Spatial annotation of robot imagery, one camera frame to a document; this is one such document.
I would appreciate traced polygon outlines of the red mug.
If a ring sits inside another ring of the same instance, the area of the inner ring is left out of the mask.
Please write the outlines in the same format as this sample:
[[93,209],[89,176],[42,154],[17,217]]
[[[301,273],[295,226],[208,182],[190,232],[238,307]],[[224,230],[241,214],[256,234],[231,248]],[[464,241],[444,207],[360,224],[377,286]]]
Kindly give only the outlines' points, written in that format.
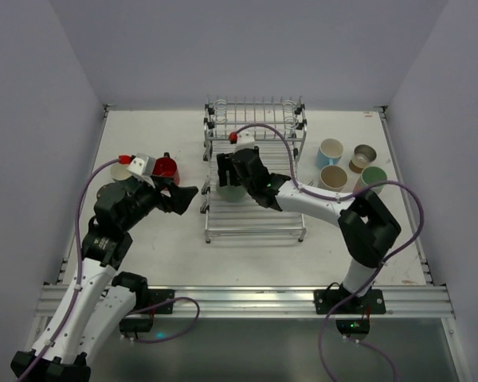
[[180,183],[178,165],[170,156],[169,152],[165,152],[162,157],[155,160],[155,166],[152,170],[152,174],[156,177],[168,177],[176,185],[179,185]]

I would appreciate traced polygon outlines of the sage green mug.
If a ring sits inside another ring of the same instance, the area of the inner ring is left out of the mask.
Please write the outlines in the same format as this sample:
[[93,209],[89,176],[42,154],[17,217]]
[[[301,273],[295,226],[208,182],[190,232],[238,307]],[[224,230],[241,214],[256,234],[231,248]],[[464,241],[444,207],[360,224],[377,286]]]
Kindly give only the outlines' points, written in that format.
[[244,199],[246,195],[246,190],[243,187],[233,185],[217,185],[216,192],[222,200],[229,203],[240,202]]

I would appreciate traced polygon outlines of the dark green mug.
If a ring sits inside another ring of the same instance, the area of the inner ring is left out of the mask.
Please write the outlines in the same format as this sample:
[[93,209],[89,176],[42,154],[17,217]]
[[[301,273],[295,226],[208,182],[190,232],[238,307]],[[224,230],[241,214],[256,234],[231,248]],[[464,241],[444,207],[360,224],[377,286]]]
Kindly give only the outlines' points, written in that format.
[[122,165],[115,163],[110,167],[110,176],[111,179],[116,183],[124,183],[131,180],[135,180],[135,176],[132,175],[128,170],[128,165]]

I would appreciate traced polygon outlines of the light blue mug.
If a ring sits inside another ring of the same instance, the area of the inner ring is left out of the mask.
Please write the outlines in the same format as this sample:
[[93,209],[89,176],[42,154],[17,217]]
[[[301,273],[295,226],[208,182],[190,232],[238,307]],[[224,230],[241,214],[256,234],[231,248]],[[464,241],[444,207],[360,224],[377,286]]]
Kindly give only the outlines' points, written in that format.
[[319,169],[326,166],[335,166],[343,156],[343,144],[334,138],[324,139],[316,155],[315,163]]

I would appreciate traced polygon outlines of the beige tumbler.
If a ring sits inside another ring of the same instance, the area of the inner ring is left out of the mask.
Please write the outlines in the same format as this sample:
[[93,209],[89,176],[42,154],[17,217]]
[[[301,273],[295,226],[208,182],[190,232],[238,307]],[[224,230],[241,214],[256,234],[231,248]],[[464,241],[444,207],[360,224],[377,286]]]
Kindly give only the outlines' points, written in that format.
[[334,192],[341,192],[348,182],[344,169],[335,165],[328,165],[320,170],[319,187]]

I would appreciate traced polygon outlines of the cream and brown cup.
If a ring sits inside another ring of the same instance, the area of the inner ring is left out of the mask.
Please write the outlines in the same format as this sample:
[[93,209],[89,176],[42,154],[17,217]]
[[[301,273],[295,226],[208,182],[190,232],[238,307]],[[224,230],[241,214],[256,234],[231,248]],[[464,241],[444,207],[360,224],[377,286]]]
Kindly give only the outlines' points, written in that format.
[[348,165],[351,171],[361,173],[366,167],[370,166],[376,158],[377,152],[372,146],[360,144],[354,148]]

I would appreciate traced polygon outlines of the light green tumbler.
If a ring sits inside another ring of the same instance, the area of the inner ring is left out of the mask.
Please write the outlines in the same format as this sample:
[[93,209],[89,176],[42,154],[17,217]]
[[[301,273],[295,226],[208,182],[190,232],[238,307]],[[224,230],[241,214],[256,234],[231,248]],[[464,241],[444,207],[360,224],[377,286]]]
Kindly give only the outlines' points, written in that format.
[[387,180],[386,172],[377,166],[366,167],[360,173],[360,177],[365,181],[366,187]]

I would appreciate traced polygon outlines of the pink tumbler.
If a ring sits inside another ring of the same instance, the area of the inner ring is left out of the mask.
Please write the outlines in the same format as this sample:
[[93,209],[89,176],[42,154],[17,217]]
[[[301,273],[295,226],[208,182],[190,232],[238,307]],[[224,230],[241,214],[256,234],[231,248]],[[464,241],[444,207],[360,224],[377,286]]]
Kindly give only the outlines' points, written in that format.
[[357,193],[361,190],[363,190],[366,187],[365,181],[362,179],[362,177],[359,177],[358,180],[355,183],[355,187],[353,189],[354,193]]

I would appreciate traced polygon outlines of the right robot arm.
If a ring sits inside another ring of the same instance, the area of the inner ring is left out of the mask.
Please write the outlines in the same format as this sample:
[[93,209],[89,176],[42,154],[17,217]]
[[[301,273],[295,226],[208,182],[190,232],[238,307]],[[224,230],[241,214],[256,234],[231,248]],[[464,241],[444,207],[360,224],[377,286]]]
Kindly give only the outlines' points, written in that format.
[[221,185],[243,188],[259,206],[309,215],[338,227],[351,256],[340,288],[359,298],[368,293],[374,273],[402,231],[376,192],[333,194],[295,185],[292,177],[269,172],[258,150],[251,148],[219,154],[217,166]]

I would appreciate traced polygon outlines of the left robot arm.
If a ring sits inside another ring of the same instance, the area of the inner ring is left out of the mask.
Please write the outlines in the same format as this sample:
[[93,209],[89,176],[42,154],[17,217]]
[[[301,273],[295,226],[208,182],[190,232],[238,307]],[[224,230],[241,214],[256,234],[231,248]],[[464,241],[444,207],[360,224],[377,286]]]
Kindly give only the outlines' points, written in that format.
[[198,193],[167,177],[153,181],[130,177],[99,189],[88,232],[76,239],[76,270],[64,297],[32,349],[11,361],[18,380],[89,380],[95,355],[120,321],[151,310],[147,279],[119,270],[132,245],[129,232],[154,209],[182,215]]

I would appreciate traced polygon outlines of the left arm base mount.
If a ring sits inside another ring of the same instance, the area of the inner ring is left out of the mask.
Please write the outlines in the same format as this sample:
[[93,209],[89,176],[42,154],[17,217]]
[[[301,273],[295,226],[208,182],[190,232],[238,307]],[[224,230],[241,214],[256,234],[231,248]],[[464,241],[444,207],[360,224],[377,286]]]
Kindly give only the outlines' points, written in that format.
[[[173,289],[149,289],[148,294],[144,297],[140,304],[137,304],[134,311],[149,306],[157,305],[159,303],[171,300],[175,297]],[[123,318],[119,323],[119,331],[126,337],[133,337],[139,339],[139,335],[143,333],[150,333],[155,324],[157,316],[165,316],[173,313],[174,303],[170,302],[159,308],[149,309],[140,314],[132,314]]]

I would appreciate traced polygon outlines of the aluminium mounting rail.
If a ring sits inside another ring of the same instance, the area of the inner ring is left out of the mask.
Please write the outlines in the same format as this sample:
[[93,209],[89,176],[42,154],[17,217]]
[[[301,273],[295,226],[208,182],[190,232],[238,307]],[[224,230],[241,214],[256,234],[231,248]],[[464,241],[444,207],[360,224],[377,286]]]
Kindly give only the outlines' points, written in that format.
[[[323,286],[150,286],[168,298],[196,300],[202,318],[320,318]],[[453,318],[444,286],[377,286],[357,317]]]

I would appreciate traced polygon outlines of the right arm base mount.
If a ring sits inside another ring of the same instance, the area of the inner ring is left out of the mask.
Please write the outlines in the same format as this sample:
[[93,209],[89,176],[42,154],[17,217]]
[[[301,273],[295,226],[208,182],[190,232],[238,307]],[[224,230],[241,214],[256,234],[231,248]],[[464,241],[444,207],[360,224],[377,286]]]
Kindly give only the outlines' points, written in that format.
[[337,316],[336,329],[345,337],[361,341],[370,333],[370,316],[386,313],[384,295],[381,290],[370,288],[364,295],[343,302],[350,294],[338,283],[314,290],[315,312],[327,315],[334,305],[339,304],[332,313]]

